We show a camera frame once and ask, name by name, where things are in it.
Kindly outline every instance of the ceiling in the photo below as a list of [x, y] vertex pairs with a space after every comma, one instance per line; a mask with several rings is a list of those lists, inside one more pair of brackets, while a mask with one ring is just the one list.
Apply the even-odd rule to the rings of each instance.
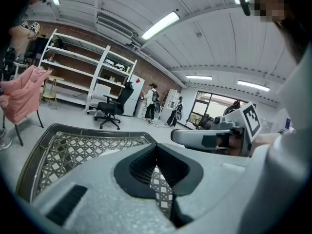
[[[179, 21], [148, 41], [140, 37], [172, 11]], [[29, 20], [70, 23], [92, 31], [97, 31], [98, 15], [113, 17], [136, 32], [132, 50], [182, 86], [278, 107], [275, 93], [295, 67], [275, 25], [245, 16], [234, 0], [60, 0], [59, 6], [39, 2], [27, 11]], [[187, 74], [213, 80], [188, 81]], [[237, 85], [238, 80], [267, 85], [270, 91]]]

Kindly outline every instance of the pink cloth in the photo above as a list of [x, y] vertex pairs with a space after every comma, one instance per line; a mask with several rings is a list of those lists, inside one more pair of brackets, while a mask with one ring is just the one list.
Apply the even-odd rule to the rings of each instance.
[[0, 82], [3, 91], [0, 106], [13, 124], [39, 108], [40, 87], [51, 72], [32, 65], [18, 78]]

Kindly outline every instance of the refrigerator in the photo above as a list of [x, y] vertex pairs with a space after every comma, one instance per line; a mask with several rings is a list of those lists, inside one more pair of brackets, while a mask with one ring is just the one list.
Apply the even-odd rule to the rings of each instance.
[[130, 81], [132, 82], [133, 93], [131, 94], [131, 96], [125, 103], [125, 111], [123, 115], [126, 115], [126, 116], [133, 116], [133, 113], [136, 108], [137, 100], [140, 97], [143, 84], [145, 82], [144, 79], [135, 75], [131, 76]]

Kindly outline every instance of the shoe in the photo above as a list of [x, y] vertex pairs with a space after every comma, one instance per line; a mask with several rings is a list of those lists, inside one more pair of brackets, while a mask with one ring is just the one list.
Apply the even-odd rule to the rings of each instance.
[[1, 138], [0, 139], [0, 151], [8, 149], [12, 144], [12, 140], [8, 138]]
[[3, 137], [5, 136], [5, 133], [6, 133], [5, 128], [2, 128], [2, 129], [0, 130], [0, 138], [3, 138]]

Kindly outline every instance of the gray floor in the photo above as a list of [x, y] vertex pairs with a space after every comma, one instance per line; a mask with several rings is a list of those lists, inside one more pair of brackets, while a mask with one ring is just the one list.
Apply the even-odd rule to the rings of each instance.
[[[61, 123], [81, 128], [99, 129], [99, 125], [101, 124], [101, 120], [93, 120], [92, 114], [87, 115], [84, 112], [84, 108], [74, 104], [61, 103], [60, 101], [58, 102], [57, 110], [54, 108], [53, 103], [48, 104], [43, 102], [40, 105], [39, 114], [44, 128], [40, 127], [36, 112], [30, 114], [19, 123], [20, 136], [24, 142], [23, 147], [20, 145], [14, 125], [8, 120], [5, 122], [7, 136], [13, 140], [13, 143], [9, 149], [0, 151], [0, 170], [12, 191], [15, 191], [17, 180], [29, 153], [48, 126], [53, 123]], [[166, 128], [164, 122], [161, 120], [157, 121], [161, 126], [157, 128], [155, 126], [149, 126], [146, 121], [139, 118], [126, 116], [119, 116], [118, 118], [121, 120], [121, 131], [147, 132], [159, 143], [178, 145], [170, 140], [170, 132], [174, 128]], [[183, 129], [178, 124], [175, 128]], [[103, 130], [117, 131], [116, 127], [111, 123], [104, 124]]]

